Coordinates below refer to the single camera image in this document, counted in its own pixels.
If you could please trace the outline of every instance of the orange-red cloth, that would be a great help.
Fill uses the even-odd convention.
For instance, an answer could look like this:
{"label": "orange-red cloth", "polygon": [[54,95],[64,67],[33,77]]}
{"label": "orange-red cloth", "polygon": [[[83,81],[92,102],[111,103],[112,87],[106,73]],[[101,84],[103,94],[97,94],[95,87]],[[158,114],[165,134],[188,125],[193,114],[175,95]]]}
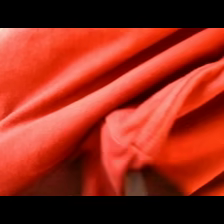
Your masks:
{"label": "orange-red cloth", "polygon": [[223,28],[0,30],[0,195],[81,155],[82,195],[147,166],[224,195],[223,55]]}

